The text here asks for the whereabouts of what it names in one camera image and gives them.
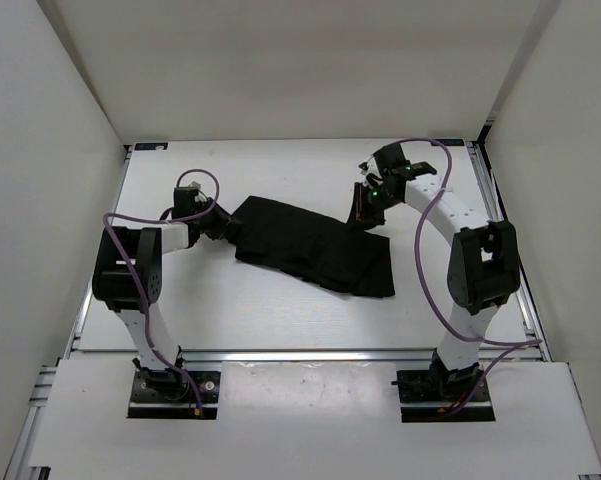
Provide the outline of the black pleated skirt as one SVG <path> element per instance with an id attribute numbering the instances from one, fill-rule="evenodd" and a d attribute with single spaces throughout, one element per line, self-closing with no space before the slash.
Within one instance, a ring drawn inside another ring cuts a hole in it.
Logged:
<path id="1" fill-rule="evenodd" d="M 395 295 L 390 240 L 293 205 L 250 196 L 234 211 L 241 222 L 235 258 L 324 289 L 358 297 Z"/>

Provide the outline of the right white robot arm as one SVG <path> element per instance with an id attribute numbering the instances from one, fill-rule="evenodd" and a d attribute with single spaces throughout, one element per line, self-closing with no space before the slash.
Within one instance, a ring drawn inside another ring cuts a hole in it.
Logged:
<path id="1" fill-rule="evenodd" d="M 356 182 L 349 222 L 374 228 L 384 222 L 384 211 L 398 204 L 420 213 L 414 257 L 421 284 L 425 283 L 420 253 L 424 224 L 433 226 L 450 246 L 446 283 L 453 304 L 449 317 L 441 314 L 428 288 L 422 288 L 446 329 L 432 357 L 429 387 L 438 398 L 450 400 L 466 381 L 476 379 L 488 327 L 520 287 L 515 227 L 475 211 L 447 188 L 443 178 L 431 173 L 408 180 Z"/>

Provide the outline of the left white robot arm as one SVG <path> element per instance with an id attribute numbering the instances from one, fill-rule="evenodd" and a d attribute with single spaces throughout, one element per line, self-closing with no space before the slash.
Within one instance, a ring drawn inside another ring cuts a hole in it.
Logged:
<path id="1" fill-rule="evenodd" d="M 158 304 L 163 257 L 189 249 L 202 235 L 233 239 L 242 222 L 212 200 L 182 212 L 171 207 L 157 220 L 108 213 L 92 278 L 94 297 L 127 328 L 137 357 L 135 368 L 168 400 L 195 390 L 182 350 L 172 339 Z"/>

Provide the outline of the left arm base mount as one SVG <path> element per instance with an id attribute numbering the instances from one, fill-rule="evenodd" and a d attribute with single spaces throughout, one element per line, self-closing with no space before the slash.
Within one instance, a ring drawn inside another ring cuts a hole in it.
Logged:
<path id="1" fill-rule="evenodd" d="M 127 417 L 130 419 L 215 420 L 220 396 L 220 371 L 188 371 L 201 402 L 186 379 L 178 374 L 136 371 Z"/>

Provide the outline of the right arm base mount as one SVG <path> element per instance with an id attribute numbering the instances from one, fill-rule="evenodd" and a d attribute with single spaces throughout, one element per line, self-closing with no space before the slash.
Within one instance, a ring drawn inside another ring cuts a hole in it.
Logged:
<path id="1" fill-rule="evenodd" d="M 485 380 L 473 379 L 445 384 L 430 371 L 399 370 L 391 382 L 398 388 L 401 422 L 451 423 L 494 422 L 496 415 Z"/>

